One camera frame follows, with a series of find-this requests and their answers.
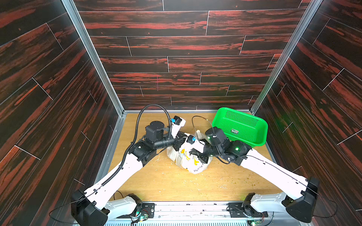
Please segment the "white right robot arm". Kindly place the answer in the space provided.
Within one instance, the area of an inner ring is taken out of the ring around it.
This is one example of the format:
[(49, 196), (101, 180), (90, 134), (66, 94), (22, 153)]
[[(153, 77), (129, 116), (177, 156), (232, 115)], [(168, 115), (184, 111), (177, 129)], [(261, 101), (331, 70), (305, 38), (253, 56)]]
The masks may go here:
[(218, 157), (258, 174), (281, 190), (272, 195), (248, 194), (239, 209), (246, 216), (261, 217), (271, 211), (287, 213), (304, 223), (312, 221), (318, 196), (317, 179), (306, 179), (275, 164), (240, 140), (230, 141), (217, 127), (209, 129), (202, 140), (188, 136), (185, 145), (203, 164), (208, 163), (209, 157)]

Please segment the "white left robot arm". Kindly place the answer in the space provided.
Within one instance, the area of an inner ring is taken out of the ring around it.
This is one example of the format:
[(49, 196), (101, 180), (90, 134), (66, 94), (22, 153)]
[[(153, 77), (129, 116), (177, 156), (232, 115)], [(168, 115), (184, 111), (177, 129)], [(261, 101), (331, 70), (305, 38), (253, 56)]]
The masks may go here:
[(130, 194), (118, 201), (109, 199), (156, 156), (158, 149), (167, 149), (185, 141), (179, 130), (186, 121), (176, 116), (171, 123), (171, 128), (165, 128), (160, 121), (151, 122), (145, 128), (145, 136), (131, 145), (117, 167), (84, 192), (77, 190), (72, 194), (71, 215), (80, 226), (103, 226), (109, 220), (135, 213), (136, 207), (141, 204), (136, 195)]

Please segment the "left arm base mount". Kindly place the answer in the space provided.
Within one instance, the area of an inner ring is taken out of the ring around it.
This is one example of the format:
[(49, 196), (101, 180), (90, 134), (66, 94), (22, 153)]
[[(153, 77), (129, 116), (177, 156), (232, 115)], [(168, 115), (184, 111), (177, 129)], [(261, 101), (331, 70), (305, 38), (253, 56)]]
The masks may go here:
[(118, 216), (116, 217), (116, 219), (129, 219), (131, 222), (131, 226), (133, 226), (134, 224), (140, 223), (149, 218), (154, 218), (155, 203), (143, 202), (135, 194), (128, 194), (126, 198), (131, 198), (133, 201), (135, 201), (136, 206), (130, 214)]

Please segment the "white plastic bag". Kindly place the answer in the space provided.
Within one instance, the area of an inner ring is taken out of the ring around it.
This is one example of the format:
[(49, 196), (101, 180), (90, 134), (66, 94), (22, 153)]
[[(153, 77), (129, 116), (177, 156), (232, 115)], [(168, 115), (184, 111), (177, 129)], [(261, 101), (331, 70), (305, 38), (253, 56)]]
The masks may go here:
[[(205, 142), (205, 146), (209, 145), (210, 143), (206, 140), (206, 136), (201, 134), (199, 130), (196, 131), (196, 135), (201, 137), (201, 142)], [(176, 163), (177, 166), (188, 170), (193, 174), (201, 173), (202, 171), (206, 170), (209, 164), (202, 164), (197, 156), (190, 154), (191, 150), (186, 149), (186, 140), (184, 144), (181, 146), (179, 151), (175, 151), (173, 146), (167, 148), (167, 156)]]

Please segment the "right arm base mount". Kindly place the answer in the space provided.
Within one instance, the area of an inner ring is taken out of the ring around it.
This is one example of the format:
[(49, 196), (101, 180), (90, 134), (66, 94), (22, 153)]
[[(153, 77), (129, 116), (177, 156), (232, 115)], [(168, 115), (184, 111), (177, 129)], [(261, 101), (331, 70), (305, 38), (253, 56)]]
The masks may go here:
[(249, 226), (261, 226), (268, 217), (267, 212), (258, 212), (251, 206), (255, 193), (249, 193), (243, 202), (229, 202), (226, 210), (231, 218), (247, 218)]

